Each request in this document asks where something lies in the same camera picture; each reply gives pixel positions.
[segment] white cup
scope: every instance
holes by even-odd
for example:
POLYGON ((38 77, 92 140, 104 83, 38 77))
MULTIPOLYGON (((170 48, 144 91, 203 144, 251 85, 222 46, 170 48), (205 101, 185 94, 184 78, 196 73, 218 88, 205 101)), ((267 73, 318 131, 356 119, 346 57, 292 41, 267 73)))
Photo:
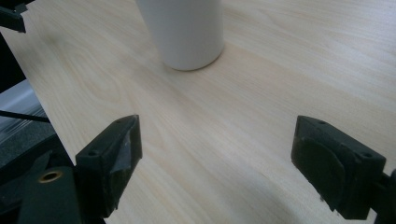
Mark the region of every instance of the white cup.
POLYGON ((136 0, 163 62, 194 70, 215 61, 224 46, 220 0, 136 0))

